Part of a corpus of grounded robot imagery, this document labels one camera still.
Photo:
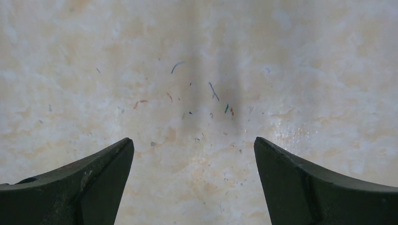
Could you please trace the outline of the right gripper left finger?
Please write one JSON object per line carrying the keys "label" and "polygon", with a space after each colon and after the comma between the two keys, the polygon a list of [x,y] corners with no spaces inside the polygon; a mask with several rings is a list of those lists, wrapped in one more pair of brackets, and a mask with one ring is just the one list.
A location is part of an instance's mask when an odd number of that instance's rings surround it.
{"label": "right gripper left finger", "polygon": [[133,155],[133,141],[124,138],[50,172],[1,184],[1,224],[114,224]]}

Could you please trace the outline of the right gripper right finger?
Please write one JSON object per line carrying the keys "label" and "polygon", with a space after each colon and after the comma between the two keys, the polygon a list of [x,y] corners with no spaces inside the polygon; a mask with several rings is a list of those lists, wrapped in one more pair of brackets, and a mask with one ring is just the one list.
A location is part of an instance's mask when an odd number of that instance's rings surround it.
{"label": "right gripper right finger", "polygon": [[254,153],[274,225],[395,225],[398,189],[329,170],[257,137]]}

